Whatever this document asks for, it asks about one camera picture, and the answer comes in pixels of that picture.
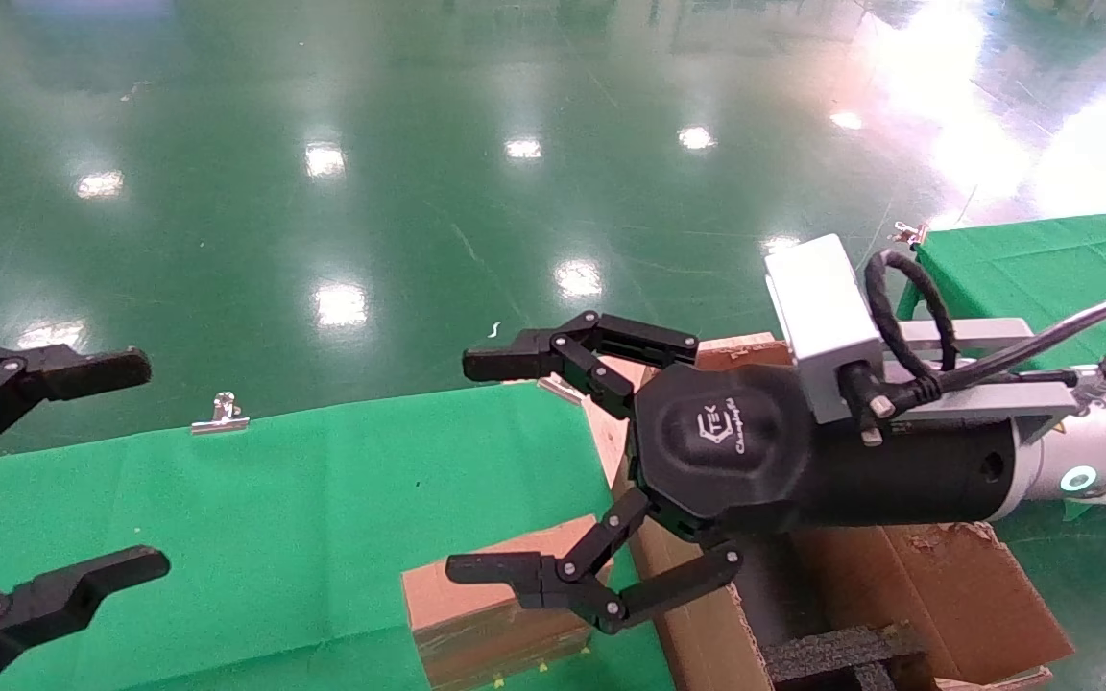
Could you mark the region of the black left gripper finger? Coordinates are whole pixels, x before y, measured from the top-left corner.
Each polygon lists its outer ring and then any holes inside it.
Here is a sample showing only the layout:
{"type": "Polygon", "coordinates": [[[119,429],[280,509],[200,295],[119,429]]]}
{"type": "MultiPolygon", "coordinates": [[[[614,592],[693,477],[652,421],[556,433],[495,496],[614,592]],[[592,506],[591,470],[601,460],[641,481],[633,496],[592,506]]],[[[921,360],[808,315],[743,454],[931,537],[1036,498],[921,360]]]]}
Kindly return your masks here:
{"type": "Polygon", "coordinates": [[[86,630],[109,595],[156,582],[170,569],[161,551],[136,545],[0,591],[0,676],[31,649],[86,630]]]}
{"type": "Polygon", "coordinates": [[[0,435],[46,401],[70,401],[136,388],[152,380],[144,350],[83,355],[65,343],[40,348],[0,348],[0,435]]]}

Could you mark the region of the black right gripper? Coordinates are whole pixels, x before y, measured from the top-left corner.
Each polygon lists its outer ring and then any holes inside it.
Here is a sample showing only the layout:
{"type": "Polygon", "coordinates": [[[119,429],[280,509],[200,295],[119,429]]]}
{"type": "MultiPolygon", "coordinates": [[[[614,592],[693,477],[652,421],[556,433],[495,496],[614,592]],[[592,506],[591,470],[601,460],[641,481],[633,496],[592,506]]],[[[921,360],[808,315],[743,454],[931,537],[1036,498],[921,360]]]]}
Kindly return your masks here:
{"type": "Polygon", "coordinates": [[[741,568],[740,549],[723,542],[611,590],[599,570],[650,514],[681,538],[716,538],[987,521],[1005,503],[1018,459],[1009,421],[917,421],[868,446],[854,421],[818,423],[793,369],[699,370],[698,346],[693,334],[585,311],[559,327],[519,331],[501,348],[465,350],[470,381],[556,373],[603,412],[632,418],[632,478],[641,491],[615,500],[565,556],[451,555],[449,580],[504,584],[522,608],[567,609],[619,634],[719,590],[741,568]],[[661,371],[636,392],[601,357],[661,371]]]}

